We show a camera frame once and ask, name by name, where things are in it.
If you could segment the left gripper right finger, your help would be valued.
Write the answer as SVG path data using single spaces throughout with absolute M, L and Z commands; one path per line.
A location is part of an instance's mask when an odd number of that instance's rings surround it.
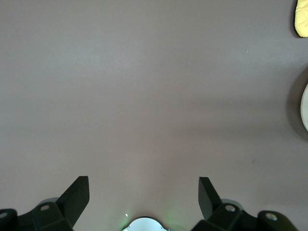
M 194 231 L 296 231 L 297 228 L 285 215 L 263 210 L 257 217 L 248 214 L 236 202 L 223 201 L 208 177 L 200 177 L 198 203 L 203 220 Z

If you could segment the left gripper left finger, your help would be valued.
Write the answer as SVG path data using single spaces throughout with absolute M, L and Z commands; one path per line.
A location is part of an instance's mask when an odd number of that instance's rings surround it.
M 79 176 L 54 202 L 41 203 L 20 216 L 15 209 L 2 209 L 0 229 L 2 231 L 72 231 L 89 201 L 89 177 Z

